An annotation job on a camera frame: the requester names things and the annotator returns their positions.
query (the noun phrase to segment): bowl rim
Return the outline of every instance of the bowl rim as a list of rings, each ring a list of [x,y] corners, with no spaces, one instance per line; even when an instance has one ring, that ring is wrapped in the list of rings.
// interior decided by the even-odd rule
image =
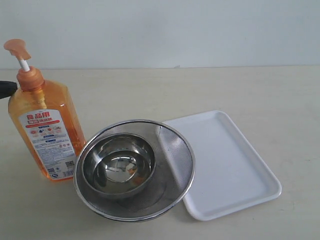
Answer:
[[[86,149],[88,148],[88,146],[90,145],[90,143],[92,141],[94,141],[97,137],[99,137],[101,134],[103,134],[105,131],[120,126],[120,125],[124,125],[124,124],[129,124],[129,123],[149,123],[149,124],[156,124],[158,126],[164,127],[166,129],[169,129],[171,131],[173,131],[175,134],[177,134],[186,144],[186,146],[188,147],[189,151],[190,151],[190,155],[191,155],[191,159],[192,159],[192,171],[191,171],[191,175],[190,175],[190,179],[189,182],[187,183],[186,188],[184,189],[184,191],[180,194],[179,197],[176,198],[176,200],[174,200],[170,205],[166,206],[165,208],[155,212],[155,213],[151,213],[145,216],[138,216],[138,217],[117,217],[117,216],[113,216],[113,215],[109,215],[105,212],[100,211],[99,209],[97,209],[96,207],[94,207],[93,205],[91,205],[82,195],[79,186],[78,186],[78,178],[77,178],[77,172],[78,172],[78,168],[79,168],[79,162],[81,160],[81,156],[83,155],[83,153],[86,151]],[[148,221],[151,219],[154,219],[156,217],[159,217],[160,215],[166,213],[167,211],[169,211],[171,208],[173,208],[177,203],[179,203],[184,196],[187,194],[187,192],[189,191],[194,178],[195,178],[195,172],[196,172],[196,161],[195,161],[195,155],[194,152],[191,148],[191,145],[189,144],[189,142],[187,141],[187,139],[180,133],[178,132],[176,129],[174,129],[173,127],[159,122],[159,121],[154,121],[154,120],[148,120],[148,119],[130,119],[130,120],[125,120],[125,121],[119,121],[117,123],[111,124],[105,128],[103,128],[102,130],[100,130],[99,132],[97,132],[94,136],[92,136],[87,143],[85,144],[85,146],[82,148],[80,154],[78,155],[76,162],[75,162],[75,167],[74,167],[74,174],[73,174],[73,183],[75,186],[75,190],[77,195],[79,196],[79,198],[82,200],[82,202],[89,208],[91,209],[93,212],[95,212],[96,214],[107,218],[107,219],[111,219],[111,220],[115,220],[115,221],[121,221],[121,222],[142,222],[142,221]]]
[[[95,147],[95,144],[98,144],[100,141],[103,141],[103,140],[106,140],[108,138],[112,138],[114,136],[121,136],[121,135],[130,135],[130,136],[134,136],[135,138],[139,138],[139,139],[142,139],[143,141],[145,141],[148,146],[150,147],[150,149],[152,150],[152,158],[153,158],[153,169],[151,170],[149,176],[145,179],[145,181],[140,184],[139,186],[129,190],[129,191],[126,191],[126,192],[122,192],[122,193],[106,193],[106,192],[103,192],[103,191],[100,191],[96,188],[94,188],[87,180],[87,178],[85,177],[85,173],[83,171],[84,169],[84,164],[85,164],[85,158],[87,157],[87,155],[89,154],[89,152]],[[139,192],[140,189],[143,189],[146,184],[150,181],[150,179],[152,178],[152,176],[154,175],[155,173],[155,170],[156,170],[156,166],[157,166],[157,161],[156,161],[156,156],[155,156],[155,152],[154,152],[154,149],[152,148],[151,144],[142,136],[138,135],[138,134],[134,134],[134,133],[129,133],[129,132],[120,132],[120,133],[114,133],[114,134],[110,134],[108,136],[105,136],[101,139],[99,139],[95,144],[93,144],[91,147],[89,147],[86,151],[85,151],[85,154],[83,156],[81,156],[82,158],[82,161],[81,161],[81,166],[80,166],[80,169],[81,169],[81,175],[83,177],[83,180],[85,181],[85,183],[93,190],[95,191],[97,194],[103,196],[104,198],[106,199],[110,199],[110,200],[118,200],[118,199],[122,199],[122,196],[125,196],[125,195],[129,195],[133,192]]]

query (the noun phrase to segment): beige table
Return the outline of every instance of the beige table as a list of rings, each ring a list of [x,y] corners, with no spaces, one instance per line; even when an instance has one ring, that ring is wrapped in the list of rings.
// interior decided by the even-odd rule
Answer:
[[[1,70],[15,80],[16,70]],[[183,203],[143,223],[89,210],[73,182],[41,176],[0,100],[1,240],[293,240],[320,238],[320,66],[44,70],[69,86],[86,138],[127,119],[226,112],[281,181],[282,195],[212,221]]]

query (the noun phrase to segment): metal colander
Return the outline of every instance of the metal colander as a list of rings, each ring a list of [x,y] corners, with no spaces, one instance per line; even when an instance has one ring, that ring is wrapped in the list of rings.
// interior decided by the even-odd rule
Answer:
[[[86,184],[81,164],[100,140],[120,133],[144,138],[152,147],[156,168],[142,192],[125,199],[99,197]],[[81,200],[97,214],[118,221],[153,219],[175,206],[189,190],[195,175],[195,158],[188,142],[173,128],[151,120],[129,120],[109,126],[89,140],[75,165],[74,184]]]

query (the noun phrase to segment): rectangular tray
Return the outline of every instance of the rectangular tray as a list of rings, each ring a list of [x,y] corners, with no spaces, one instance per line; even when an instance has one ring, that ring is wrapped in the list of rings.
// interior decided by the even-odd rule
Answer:
[[[200,221],[213,220],[276,199],[281,184],[230,117],[209,111],[167,124],[190,143],[195,176],[183,199]]]

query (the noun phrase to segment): dish soap bottle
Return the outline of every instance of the dish soap bottle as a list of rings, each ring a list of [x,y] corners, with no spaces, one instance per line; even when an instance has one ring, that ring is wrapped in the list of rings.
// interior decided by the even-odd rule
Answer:
[[[21,66],[20,88],[9,99],[8,113],[41,172],[53,181],[71,179],[85,145],[73,101],[64,84],[44,79],[27,64],[31,56],[25,46],[21,39],[4,44]]]

